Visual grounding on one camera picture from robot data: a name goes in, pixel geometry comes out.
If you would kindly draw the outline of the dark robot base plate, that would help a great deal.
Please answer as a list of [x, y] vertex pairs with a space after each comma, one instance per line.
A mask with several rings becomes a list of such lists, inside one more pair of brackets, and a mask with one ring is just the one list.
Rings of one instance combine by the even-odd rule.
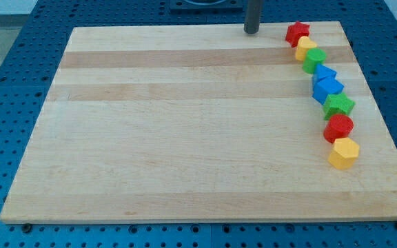
[[242, 11], [244, 0], [169, 0], [168, 5], [171, 13]]

